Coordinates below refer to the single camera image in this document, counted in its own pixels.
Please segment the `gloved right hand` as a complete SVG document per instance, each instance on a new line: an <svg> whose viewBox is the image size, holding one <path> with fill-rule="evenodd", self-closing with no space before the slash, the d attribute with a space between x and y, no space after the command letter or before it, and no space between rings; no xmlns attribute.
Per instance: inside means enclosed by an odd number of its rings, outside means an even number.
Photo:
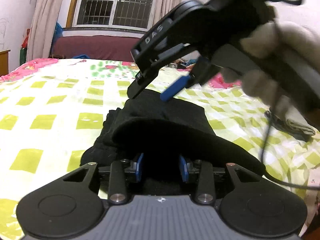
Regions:
<svg viewBox="0 0 320 240"><path fill-rule="evenodd" d="M319 72L319 33L305 26L286 21L268 22L257 27L249 37L241 39L240 44L245 52L260 59L268 57L282 46L288 46ZM294 108L290 99L280 91L276 81L260 70L239 76L236 72L223 68L221 74L225 82L240 79L245 94L261 99L268 106L278 101L276 114L280 119L285 118Z"/></svg>

